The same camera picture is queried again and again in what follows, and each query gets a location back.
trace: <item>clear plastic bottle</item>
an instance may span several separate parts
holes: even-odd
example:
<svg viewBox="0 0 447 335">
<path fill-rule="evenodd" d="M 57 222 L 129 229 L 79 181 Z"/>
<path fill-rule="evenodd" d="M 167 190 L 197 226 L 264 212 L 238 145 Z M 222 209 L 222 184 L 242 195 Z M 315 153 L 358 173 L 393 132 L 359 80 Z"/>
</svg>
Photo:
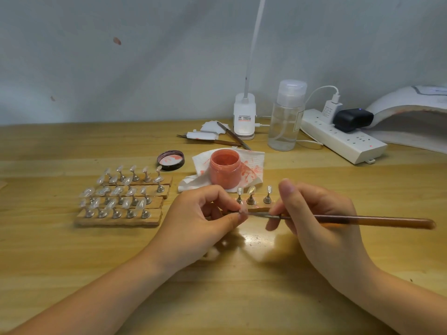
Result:
<svg viewBox="0 0 447 335">
<path fill-rule="evenodd" d="M 295 147 L 305 110 L 307 83 L 282 80 L 273 105 L 267 144 L 277 151 L 291 151 Z"/>
</svg>

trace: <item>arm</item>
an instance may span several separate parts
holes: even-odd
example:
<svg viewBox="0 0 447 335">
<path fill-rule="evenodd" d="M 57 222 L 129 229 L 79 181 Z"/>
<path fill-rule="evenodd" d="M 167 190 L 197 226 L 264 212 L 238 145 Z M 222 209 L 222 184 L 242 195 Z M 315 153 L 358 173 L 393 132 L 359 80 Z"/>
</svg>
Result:
<svg viewBox="0 0 447 335">
<path fill-rule="evenodd" d="M 270 214 L 286 221 L 314 267 L 340 293 L 405 335 L 447 334 L 447 298 L 378 269 L 363 246 L 358 225 L 322 226 L 313 214 L 356 215 L 352 201 L 308 184 L 279 184 L 281 200 Z M 277 228 L 270 220 L 267 230 Z"/>
<path fill-rule="evenodd" d="M 246 216 L 221 187 L 180 194 L 137 256 L 9 332 L 9 335 L 111 335 L 176 271 L 202 257 Z"/>
</svg>

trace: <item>power outlet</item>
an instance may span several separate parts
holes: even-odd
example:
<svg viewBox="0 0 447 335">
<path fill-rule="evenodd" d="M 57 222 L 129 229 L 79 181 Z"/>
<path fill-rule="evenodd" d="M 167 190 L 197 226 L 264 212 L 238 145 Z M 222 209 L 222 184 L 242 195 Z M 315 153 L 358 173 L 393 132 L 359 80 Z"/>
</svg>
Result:
<svg viewBox="0 0 447 335">
<path fill-rule="evenodd" d="M 376 157 L 383 154 L 387 144 L 356 129 L 344 133 L 333 124 L 324 123 L 321 112 L 309 109 L 304 112 L 301 127 L 316 140 L 323 143 L 334 152 L 351 163 L 374 163 Z"/>
</svg>

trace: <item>person's left hand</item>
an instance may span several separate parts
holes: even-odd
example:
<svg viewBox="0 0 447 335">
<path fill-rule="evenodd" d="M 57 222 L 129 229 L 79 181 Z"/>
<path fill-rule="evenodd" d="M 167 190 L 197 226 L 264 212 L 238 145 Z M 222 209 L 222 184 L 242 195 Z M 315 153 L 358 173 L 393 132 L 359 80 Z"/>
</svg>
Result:
<svg viewBox="0 0 447 335">
<path fill-rule="evenodd" d="M 247 219 L 239 213 L 223 216 L 219 208 L 237 212 L 240 205 L 217 185 L 182 192 L 144 252 L 152 253 L 173 272 L 194 263 Z"/>
</svg>

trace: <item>forearm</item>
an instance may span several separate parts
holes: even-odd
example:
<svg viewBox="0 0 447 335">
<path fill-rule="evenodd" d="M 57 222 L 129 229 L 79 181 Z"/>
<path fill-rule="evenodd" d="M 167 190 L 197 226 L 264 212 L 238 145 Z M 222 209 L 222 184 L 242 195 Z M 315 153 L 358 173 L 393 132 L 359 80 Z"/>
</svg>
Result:
<svg viewBox="0 0 447 335">
<path fill-rule="evenodd" d="M 172 273 L 144 253 L 14 329 L 10 335 L 111 335 Z"/>
<path fill-rule="evenodd" d="M 377 269 L 342 293 L 401 335 L 447 334 L 447 298 Z"/>
</svg>

